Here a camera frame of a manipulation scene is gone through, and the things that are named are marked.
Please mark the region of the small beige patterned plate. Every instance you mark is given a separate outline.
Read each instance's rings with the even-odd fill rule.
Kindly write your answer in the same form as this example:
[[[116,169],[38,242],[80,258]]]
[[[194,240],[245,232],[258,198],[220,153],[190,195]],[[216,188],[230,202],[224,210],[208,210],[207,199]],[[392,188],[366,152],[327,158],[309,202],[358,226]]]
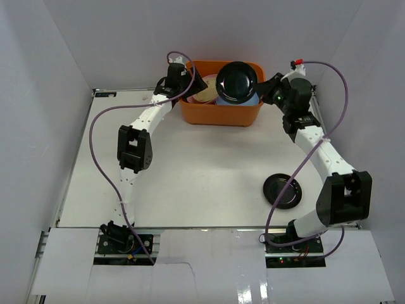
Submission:
[[[208,88],[203,90],[200,93],[197,93],[193,95],[194,100],[197,103],[208,103],[214,101],[218,97],[218,93],[216,91],[216,86],[215,86],[215,78],[209,77],[206,78],[205,83],[207,83]]]

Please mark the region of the blue plastic plate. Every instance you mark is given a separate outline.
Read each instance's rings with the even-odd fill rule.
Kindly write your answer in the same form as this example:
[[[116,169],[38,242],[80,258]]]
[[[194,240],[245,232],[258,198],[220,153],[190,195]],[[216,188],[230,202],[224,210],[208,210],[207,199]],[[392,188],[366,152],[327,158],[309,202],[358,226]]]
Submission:
[[[247,101],[245,101],[243,103],[232,104],[218,96],[215,101],[215,104],[224,105],[224,106],[256,106],[259,104],[259,97],[257,94],[255,94],[250,99],[248,99]]]

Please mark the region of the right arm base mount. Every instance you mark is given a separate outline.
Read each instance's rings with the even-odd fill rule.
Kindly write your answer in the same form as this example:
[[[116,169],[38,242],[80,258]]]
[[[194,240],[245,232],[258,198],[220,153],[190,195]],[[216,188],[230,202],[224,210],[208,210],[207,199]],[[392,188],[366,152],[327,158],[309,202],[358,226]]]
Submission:
[[[274,247],[259,235],[258,241],[265,247],[267,269],[303,269],[326,267],[323,245],[320,237],[294,246]]]

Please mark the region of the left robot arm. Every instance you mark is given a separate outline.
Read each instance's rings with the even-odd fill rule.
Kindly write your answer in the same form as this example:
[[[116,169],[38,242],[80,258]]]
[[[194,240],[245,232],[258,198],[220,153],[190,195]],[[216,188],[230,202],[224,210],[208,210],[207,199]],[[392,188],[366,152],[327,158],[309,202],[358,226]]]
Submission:
[[[207,87],[195,64],[187,68],[183,63],[170,63],[166,76],[158,81],[150,102],[138,106],[144,109],[141,114],[130,125],[122,125],[118,129],[119,185],[114,185],[112,180],[102,173],[117,194],[118,207],[113,219],[101,226],[104,236],[116,251],[127,253],[134,248],[142,248],[146,253],[150,253],[139,235],[134,232],[134,182],[139,173],[151,165],[151,137],[158,124],[172,111],[180,98],[188,98]]]

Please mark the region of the pink plastic plate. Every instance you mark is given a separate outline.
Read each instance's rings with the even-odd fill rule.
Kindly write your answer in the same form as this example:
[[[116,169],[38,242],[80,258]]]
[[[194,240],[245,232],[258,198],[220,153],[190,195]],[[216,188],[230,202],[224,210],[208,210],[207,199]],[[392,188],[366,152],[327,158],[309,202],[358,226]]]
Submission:
[[[188,103],[194,103],[194,104],[211,104],[214,103],[215,100],[218,97],[218,93],[216,91],[216,77],[217,74],[211,74],[203,77],[203,81],[206,83],[208,86],[205,90],[194,94],[192,96],[189,96],[187,98]]]

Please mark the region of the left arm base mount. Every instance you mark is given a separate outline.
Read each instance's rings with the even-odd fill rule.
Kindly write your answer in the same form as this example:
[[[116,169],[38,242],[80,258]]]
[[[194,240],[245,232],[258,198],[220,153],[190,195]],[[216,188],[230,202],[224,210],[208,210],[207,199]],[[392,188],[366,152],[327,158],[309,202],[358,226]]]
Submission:
[[[153,262],[147,257],[142,246],[133,235],[129,235],[126,244],[121,244],[109,239],[104,234],[100,234],[93,264],[104,266],[153,266],[157,259],[157,251],[154,249],[154,235],[140,234],[139,236]]]

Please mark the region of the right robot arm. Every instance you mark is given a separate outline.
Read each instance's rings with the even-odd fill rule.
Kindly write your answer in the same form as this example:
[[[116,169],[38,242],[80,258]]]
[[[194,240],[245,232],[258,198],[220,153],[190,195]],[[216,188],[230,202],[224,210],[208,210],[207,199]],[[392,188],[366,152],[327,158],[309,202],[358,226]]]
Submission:
[[[324,134],[319,121],[309,110],[311,83],[304,78],[289,80],[277,73],[256,88],[264,103],[280,109],[285,133],[305,152],[304,161],[312,163],[323,182],[313,210],[291,220],[281,236],[271,237],[266,232],[266,242],[299,253],[308,246],[310,239],[329,228],[367,219],[371,175],[348,164]]]

